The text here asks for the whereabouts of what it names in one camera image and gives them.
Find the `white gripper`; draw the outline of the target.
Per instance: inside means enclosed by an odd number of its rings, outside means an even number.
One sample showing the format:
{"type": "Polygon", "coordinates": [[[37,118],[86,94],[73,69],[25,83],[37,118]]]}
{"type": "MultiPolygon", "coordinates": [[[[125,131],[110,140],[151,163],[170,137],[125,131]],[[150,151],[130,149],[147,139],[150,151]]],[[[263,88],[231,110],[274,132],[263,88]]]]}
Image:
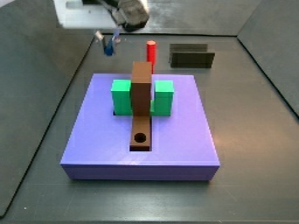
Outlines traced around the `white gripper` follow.
{"type": "MultiPolygon", "coordinates": [[[[85,4],[83,0],[53,0],[61,26],[66,29],[113,29],[115,21],[103,5],[98,3],[85,4]]],[[[97,42],[107,49],[106,36],[101,31],[95,32],[97,42]]],[[[119,44],[121,29],[114,31],[113,41],[119,44]]]]}

